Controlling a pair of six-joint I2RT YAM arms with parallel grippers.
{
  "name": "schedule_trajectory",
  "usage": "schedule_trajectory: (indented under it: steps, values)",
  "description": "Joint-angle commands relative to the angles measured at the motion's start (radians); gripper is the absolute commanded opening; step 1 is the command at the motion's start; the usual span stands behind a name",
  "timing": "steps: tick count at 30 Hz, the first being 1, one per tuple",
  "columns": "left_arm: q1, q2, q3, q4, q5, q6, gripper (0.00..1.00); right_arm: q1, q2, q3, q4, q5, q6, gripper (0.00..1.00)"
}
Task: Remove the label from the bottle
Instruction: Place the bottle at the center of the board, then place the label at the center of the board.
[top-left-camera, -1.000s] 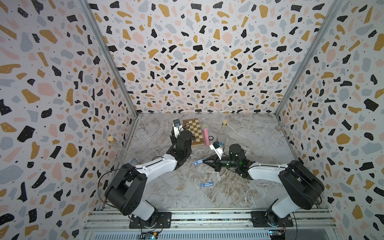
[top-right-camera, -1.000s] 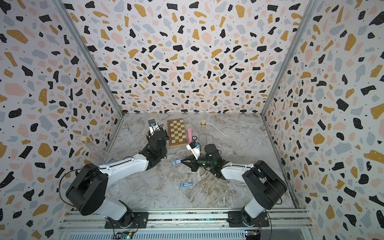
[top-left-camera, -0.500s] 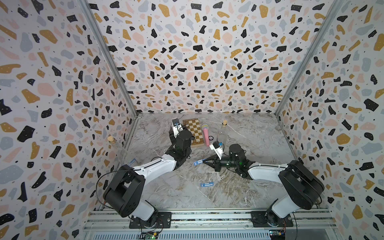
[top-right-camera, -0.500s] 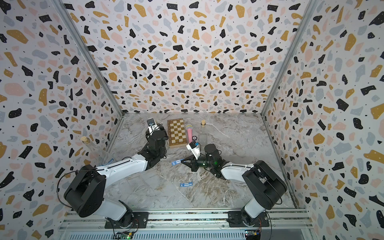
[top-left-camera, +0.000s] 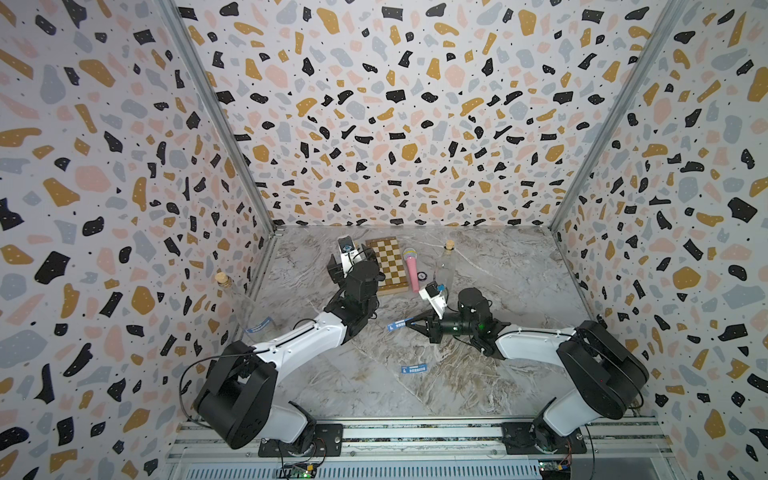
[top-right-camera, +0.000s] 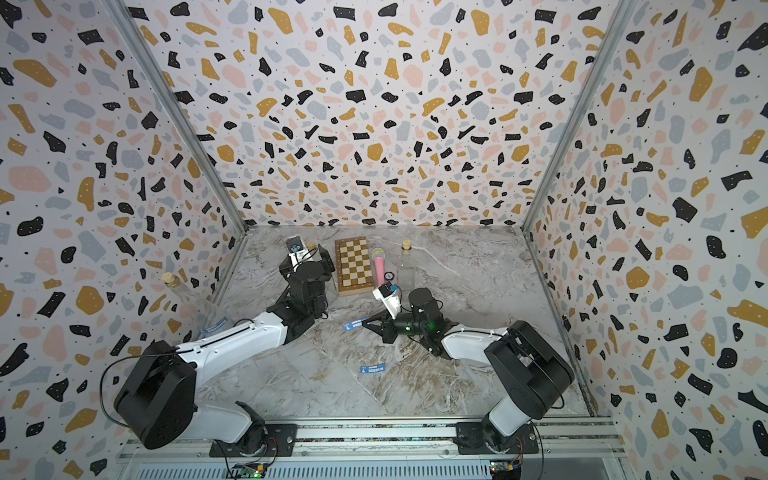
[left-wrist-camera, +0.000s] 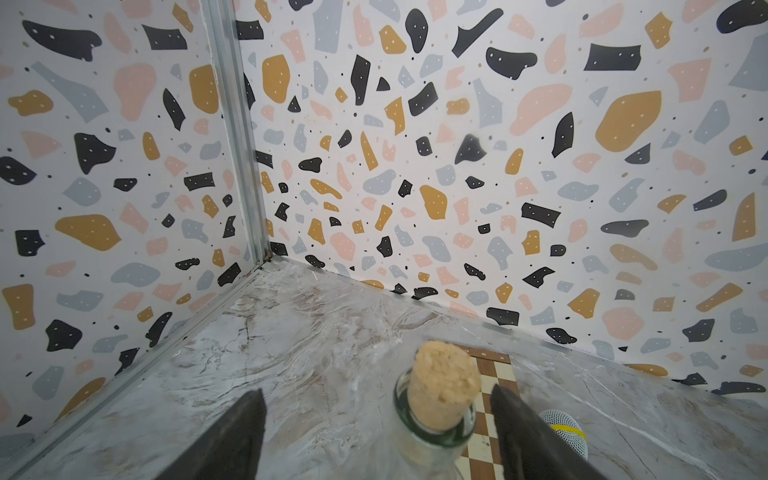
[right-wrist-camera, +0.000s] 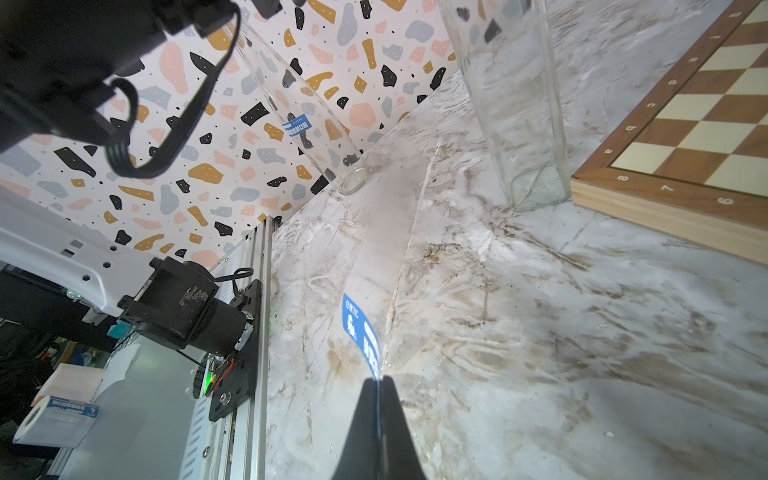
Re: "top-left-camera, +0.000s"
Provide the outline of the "clear glass bottle with cork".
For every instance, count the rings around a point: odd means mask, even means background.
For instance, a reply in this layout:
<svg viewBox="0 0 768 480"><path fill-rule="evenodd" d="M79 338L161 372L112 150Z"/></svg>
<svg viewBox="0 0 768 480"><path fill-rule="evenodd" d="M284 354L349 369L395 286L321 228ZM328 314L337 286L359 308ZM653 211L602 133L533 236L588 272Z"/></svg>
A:
<svg viewBox="0 0 768 480"><path fill-rule="evenodd" d="M443 290L450 289L455 276L455 242L447 240L443 252L436 263L433 280Z"/></svg>

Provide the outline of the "glass bottle blue label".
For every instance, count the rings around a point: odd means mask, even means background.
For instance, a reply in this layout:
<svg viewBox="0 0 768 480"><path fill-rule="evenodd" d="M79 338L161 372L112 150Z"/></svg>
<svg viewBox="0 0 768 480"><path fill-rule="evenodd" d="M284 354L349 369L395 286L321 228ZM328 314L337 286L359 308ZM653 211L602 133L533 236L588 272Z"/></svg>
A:
<svg viewBox="0 0 768 480"><path fill-rule="evenodd" d="M273 319L264 313L258 303L240 289L224 272L218 272L215 280L228 298L235 320L242 330L242 340L257 344L278 336Z"/></svg>

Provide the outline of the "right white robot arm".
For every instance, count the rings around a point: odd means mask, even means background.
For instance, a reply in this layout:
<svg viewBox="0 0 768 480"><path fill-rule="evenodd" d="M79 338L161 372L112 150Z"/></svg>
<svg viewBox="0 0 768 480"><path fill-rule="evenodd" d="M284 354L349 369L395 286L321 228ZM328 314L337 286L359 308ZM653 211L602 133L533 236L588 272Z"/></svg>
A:
<svg viewBox="0 0 768 480"><path fill-rule="evenodd" d="M492 302L480 290L459 292L457 306L447 292L429 285L420 292L431 308L403 322L439 344L445 336L466 337L468 345L497 360L531 360L561 367L572 383L565 395L548 402L539 414L504 443L558 454L570 436L600 418L620 420L642 397L649 380L644 365L600 323L587 320L565 329L534 329L496 319Z"/></svg>

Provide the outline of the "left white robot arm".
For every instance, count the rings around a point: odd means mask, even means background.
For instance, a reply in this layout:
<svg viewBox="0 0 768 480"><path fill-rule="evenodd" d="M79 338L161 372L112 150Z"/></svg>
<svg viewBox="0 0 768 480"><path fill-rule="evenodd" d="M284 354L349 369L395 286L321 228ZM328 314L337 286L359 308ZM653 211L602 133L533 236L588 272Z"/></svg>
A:
<svg viewBox="0 0 768 480"><path fill-rule="evenodd" d="M269 341L230 344L212 362L193 408L231 449L265 439L304 453L316 438L317 420L293 401L275 403L276 387L367 326L378 308L383 279L374 257L360 260L336 281L339 289L313 320Z"/></svg>

